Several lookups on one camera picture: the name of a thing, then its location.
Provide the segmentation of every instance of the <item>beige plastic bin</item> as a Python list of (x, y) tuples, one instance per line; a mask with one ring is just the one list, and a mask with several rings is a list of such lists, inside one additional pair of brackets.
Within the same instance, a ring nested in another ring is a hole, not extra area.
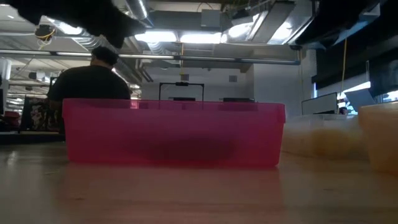
[(372, 168), (398, 174), (398, 102), (359, 109)]
[(282, 151), (325, 159), (368, 159), (357, 116), (315, 114), (285, 123)]

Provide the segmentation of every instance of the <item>window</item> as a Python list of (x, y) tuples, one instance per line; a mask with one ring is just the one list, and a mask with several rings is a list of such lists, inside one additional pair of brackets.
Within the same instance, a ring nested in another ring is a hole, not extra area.
[(398, 100), (398, 90), (397, 91), (392, 91), (386, 94), (382, 95), (382, 102), (387, 103), (387, 102), (392, 102), (392, 101), (397, 101)]
[(349, 88), (349, 89), (343, 91), (341, 94), (337, 94), (337, 100), (339, 101), (338, 107), (339, 108), (342, 108), (342, 107), (347, 108), (347, 110), (349, 110), (348, 114), (350, 114), (350, 115), (358, 115), (358, 112), (354, 110), (353, 106), (351, 106), (351, 103), (348, 101), (345, 93), (348, 93), (351, 91), (363, 90), (363, 89), (367, 89), (370, 87), (371, 87), (371, 82), (366, 82), (366, 83), (362, 83), (360, 85), (354, 86), (352, 88)]

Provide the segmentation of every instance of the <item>dark hair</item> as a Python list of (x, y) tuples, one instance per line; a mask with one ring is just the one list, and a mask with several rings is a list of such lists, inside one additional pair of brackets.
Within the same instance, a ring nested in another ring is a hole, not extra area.
[(344, 110), (348, 110), (347, 107), (339, 108), (338, 114), (344, 114)]
[(91, 54), (95, 56), (96, 59), (112, 66), (118, 62), (119, 58), (116, 53), (106, 47), (97, 47), (91, 52)]

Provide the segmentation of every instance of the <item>yellow cable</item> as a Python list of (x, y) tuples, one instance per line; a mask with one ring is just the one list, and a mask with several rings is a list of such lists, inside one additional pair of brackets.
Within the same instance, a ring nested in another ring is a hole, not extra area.
[(344, 77), (346, 75), (346, 60), (347, 60), (347, 39), (344, 41), (344, 55), (343, 55), (343, 77), (341, 78), (341, 91), (340, 95), (343, 94)]
[(303, 80), (303, 51), (300, 49), (299, 57), (300, 57), (300, 79), (301, 79), (301, 99), (304, 100), (304, 80)]
[[(183, 56), (183, 55), (184, 55), (184, 43), (181, 44), (181, 56)], [(180, 75), (183, 75), (183, 74), (184, 74), (184, 72), (183, 72), (183, 64), (184, 64), (184, 61), (181, 60), (181, 71), (180, 71)]]
[(51, 32), (51, 34), (47, 34), (47, 35), (44, 35), (44, 36), (36, 36), (37, 38), (47, 38), (47, 37), (50, 37), (51, 35), (53, 35), (55, 33), (55, 28), (54, 28), (54, 30), (52, 30), (52, 32)]

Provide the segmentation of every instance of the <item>desk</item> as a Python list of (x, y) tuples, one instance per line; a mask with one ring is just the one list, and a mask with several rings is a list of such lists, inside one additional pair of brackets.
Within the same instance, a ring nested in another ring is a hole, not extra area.
[(0, 223), (398, 223), (398, 177), (283, 154), (277, 169), (89, 166), (63, 144), (0, 148)]

